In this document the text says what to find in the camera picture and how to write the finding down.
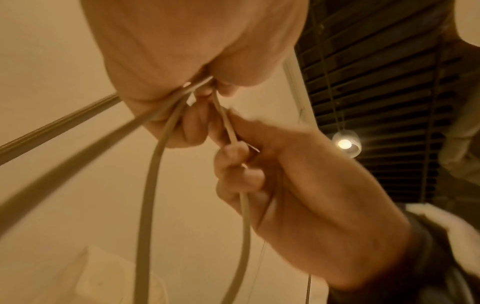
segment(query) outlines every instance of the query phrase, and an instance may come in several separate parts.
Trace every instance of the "wall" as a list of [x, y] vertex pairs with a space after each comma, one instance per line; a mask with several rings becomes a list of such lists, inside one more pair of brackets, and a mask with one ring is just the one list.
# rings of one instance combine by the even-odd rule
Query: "wall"
[[[0, 31], [0, 144], [113, 92], [76, 1], [4, 1]], [[224, 102], [250, 116], [287, 124], [299, 120], [283, 70]], [[0, 201], [131, 117], [123, 104], [117, 105], [0, 167]], [[0, 240], [1, 303], [28, 303], [87, 244], [134, 260], [154, 145], [145, 130], [136, 131]], [[166, 280], [171, 303], [219, 302], [237, 265], [241, 221], [215, 196], [216, 149], [209, 141], [170, 150], [161, 165], [152, 268]], [[254, 237], [237, 302], [304, 301], [306, 274], [268, 245], [261, 254], [262, 246]]]

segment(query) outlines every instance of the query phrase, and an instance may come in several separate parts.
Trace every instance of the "human hand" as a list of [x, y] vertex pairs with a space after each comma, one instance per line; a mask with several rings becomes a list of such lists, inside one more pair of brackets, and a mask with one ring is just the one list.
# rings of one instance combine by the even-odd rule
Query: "human hand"
[[[135, 115], [202, 70], [218, 92], [266, 80], [291, 51], [304, 25], [307, 0], [81, 0], [105, 67]], [[207, 137], [217, 115], [200, 90], [174, 131], [170, 147]], [[159, 137], [170, 113], [146, 124]]]
[[248, 193], [253, 229], [281, 256], [340, 290], [359, 289], [401, 261], [410, 224], [361, 165], [317, 129], [229, 117], [243, 141], [226, 144], [221, 121], [211, 123], [221, 146], [217, 194], [240, 213], [239, 193]]

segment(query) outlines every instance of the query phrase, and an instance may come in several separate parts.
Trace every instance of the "dark slatted ceiling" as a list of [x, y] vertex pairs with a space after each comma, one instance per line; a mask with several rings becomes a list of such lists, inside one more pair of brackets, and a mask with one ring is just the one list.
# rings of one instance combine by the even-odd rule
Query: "dark slatted ceiling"
[[451, 15], [445, 0], [312, 1], [295, 47], [318, 128], [337, 131], [322, 51], [340, 124], [362, 142], [356, 159], [396, 202], [420, 201], [423, 187], [432, 200], [442, 133], [480, 79], [479, 49]]

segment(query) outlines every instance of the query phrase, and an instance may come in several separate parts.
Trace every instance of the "sleeve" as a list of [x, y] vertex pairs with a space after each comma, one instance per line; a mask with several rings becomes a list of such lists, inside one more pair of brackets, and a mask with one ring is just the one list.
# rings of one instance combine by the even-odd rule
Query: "sleeve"
[[425, 217], [407, 216], [414, 238], [403, 261], [361, 290], [330, 289], [328, 304], [480, 303], [480, 280], [458, 266], [446, 231]]

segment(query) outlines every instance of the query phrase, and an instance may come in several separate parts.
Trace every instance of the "person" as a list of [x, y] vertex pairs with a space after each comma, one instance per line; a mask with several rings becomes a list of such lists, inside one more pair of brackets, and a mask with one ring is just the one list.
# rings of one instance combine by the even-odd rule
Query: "person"
[[[81, 4], [108, 76], [135, 115], [205, 70], [223, 96], [261, 83], [291, 51], [308, 12], [306, 0]], [[318, 129], [282, 128], [229, 112], [242, 140], [229, 144], [210, 102], [213, 89], [195, 92], [169, 147], [210, 136], [220, 146], [214, 159], [219, 198], [239, 211], [239, 192], [248, 193], [253, 229], [292, 265], [323, 277], [329, 302], [463, 303], [462, 290], [475, 292], [445, 231], [402, 212]], [[146, 128], [159, 137], [167, 117]], [[460, 287], [445, 277], [457, 278]]]

